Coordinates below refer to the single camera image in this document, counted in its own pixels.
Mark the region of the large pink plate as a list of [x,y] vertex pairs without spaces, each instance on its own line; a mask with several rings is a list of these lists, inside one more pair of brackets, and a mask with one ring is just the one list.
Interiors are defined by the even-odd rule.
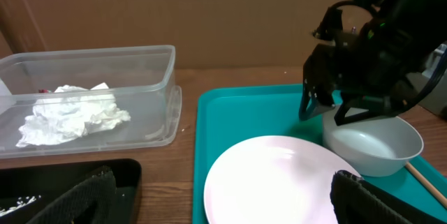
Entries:
[[209,223],[336,223],[330,191],[339,170],[357,171],[325,147],[296,137],[253,137],[225,150],[203,191]]

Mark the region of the white napkin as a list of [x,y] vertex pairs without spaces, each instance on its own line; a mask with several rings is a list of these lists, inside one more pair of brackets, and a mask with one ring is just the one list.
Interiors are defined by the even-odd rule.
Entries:
[[130,120],[130,113],[118,108],[111,93],[38,99],[19,127],[16,147],[63,144]]

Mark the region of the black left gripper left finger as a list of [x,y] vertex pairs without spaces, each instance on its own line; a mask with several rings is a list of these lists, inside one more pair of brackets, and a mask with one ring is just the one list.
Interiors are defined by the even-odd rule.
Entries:
[[33,216],[31,224],[106,223],[116,194],[112,169],[101,166],[88,172]]

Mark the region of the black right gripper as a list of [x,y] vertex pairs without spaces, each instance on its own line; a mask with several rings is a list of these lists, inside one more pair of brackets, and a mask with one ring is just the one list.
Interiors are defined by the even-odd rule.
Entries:
[[337,126],[393,117],[417,97],[406,78],[446,42],[446,0],[347,0],[331,5],[303,70],[299,118],[333,110]]

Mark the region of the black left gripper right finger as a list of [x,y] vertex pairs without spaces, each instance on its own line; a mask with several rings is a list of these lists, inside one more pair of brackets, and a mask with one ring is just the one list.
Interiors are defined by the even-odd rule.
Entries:
[[339,224],[446,224],[346,170],[333,175],[330,201]]

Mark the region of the grey bowl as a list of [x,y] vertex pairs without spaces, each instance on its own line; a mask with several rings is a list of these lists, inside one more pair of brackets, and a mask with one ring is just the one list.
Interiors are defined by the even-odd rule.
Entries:
[[322,115],[323,146],[361,175],[390,176],[424,149],[420,133],[400,117],[379,117],[338,126],[336,112],[331,110]]

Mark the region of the wooden chopstick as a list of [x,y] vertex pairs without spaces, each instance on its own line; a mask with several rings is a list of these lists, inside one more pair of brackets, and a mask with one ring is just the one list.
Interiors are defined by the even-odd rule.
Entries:
[[405,168],[432,194],[432,196],[446,209],[446,197],[430,183],[412,164],[406,163]]

